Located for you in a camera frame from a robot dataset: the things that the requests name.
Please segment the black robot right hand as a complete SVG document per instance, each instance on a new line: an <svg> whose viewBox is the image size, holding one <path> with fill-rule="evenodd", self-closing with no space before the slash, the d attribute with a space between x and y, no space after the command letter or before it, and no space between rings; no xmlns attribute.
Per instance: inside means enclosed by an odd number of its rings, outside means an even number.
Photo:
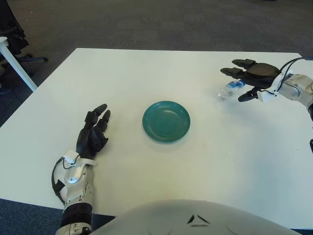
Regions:
<svg viewBox="0 0 313 235"><path fill-rule="evenodd" d="M253 87L252 90L238 97L239 102L258 99L257 92L271 87L275 78L281 73L275 66L257 63L250 59L235 59L232 63L243 69L222 68L220 72Z"/></svg>

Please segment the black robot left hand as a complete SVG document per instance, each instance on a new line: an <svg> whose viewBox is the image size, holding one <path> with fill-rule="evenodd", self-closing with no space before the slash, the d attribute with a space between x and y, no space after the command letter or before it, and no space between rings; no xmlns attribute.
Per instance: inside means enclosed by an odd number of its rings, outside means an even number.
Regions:
<svg viewBox="0 0 313 235"><path fill-rule="evenodd" d="M104 136L104 132L110 116L111 112L107 110L107 104L88 111L85 125L79 133L76 144L76 152L81 158L94 160L96 154L106 145L108 138Z"/></svg>

